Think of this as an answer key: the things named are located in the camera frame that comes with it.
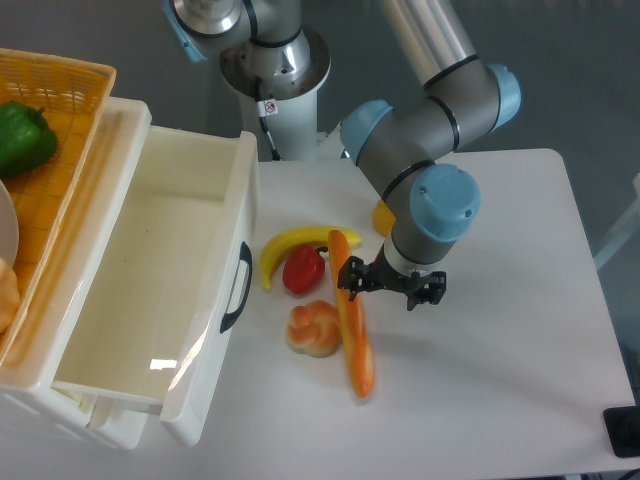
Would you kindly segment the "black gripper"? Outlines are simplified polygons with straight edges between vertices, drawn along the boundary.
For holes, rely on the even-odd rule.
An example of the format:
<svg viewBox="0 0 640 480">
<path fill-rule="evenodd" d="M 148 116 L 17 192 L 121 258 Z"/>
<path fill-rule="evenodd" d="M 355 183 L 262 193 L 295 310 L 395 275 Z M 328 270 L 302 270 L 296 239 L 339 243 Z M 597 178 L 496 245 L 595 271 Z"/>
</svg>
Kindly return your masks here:
<svg viewBox="0 0 640 480">
<path fill-rule="evenodd" d="M 409 274 L 396 271 L 380 250 L 372 263 L 366 264 L 357 256 L 349 256 L 338 271 L 338 288 L 348 292 L 354 301 L 361 292 L 393 291 L 406 296 L 406 309 L 413 311 L 417 305 L 437 305 L 446 293 L 446 273 L 433 271 L 422 275 L 417 270 Z"/>
</svg>

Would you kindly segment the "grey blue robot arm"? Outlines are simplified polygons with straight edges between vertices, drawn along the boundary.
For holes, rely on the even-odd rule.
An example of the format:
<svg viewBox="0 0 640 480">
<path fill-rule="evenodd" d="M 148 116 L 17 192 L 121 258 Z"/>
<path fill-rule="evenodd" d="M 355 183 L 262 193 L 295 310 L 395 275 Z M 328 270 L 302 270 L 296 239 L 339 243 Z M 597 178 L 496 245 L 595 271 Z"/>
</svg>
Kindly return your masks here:
<svg viewBox="0 0 640 480">
<path fill-rule="evenodd" d="M 510 121 L 521 90 L 506 67 L 479 59 L 449 2 L 385 1 L 382 9 L 424 98 L 401 114 L 371 100 L 340 124 L 344 151 L 395 221 L 375 260 L 342 261 L 336 283 L 351 297 L 387 290 L 409 307 L 434 305 L 446 290 L 437 264 L 480 204 L 474 179 L 443 157 Z M 162 10 L 190 60 L 218 61 L 261 160 L 315 158 L 317 92 L 331 60 L 299 2 L 166 1 Z"/>
</svg>

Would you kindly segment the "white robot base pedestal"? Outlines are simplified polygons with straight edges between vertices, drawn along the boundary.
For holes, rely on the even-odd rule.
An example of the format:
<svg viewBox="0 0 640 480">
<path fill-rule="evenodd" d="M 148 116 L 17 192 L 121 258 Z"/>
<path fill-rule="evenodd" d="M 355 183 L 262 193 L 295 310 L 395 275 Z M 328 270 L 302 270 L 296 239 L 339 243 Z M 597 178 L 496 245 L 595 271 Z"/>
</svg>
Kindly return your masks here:
<svg viewBox="0 0 640 480">
<path fill-rule="evenodd" d="M 257 139 L 258 160 L 316 158 L 318 92 L 331 58 L 323 37 L 309 26 L 282 45 L 248 41 L 220 55 L 227 85 L 237 95 L 243 129 Z"/>
</svg>

